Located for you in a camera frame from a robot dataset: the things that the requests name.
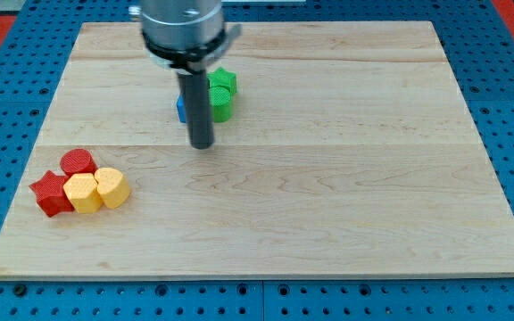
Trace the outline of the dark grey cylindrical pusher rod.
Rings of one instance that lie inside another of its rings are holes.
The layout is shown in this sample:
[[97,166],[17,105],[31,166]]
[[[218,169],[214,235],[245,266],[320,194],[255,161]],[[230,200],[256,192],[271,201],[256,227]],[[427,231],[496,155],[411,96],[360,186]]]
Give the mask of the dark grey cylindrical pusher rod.
[[207,149],[214,143],[213,117],[206,70],[178,74],[184,102],[189,142],[195,149]]

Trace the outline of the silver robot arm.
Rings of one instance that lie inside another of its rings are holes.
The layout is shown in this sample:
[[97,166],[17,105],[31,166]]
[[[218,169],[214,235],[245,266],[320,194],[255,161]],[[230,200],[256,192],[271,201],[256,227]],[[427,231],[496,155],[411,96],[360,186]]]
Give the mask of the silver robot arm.
[[141,23],[151,59],[177,73],[190,144],[198,150],[211,147],[207,69],[241,36],[242,26],[227,26],[221,0],[141,0],[128,14]]

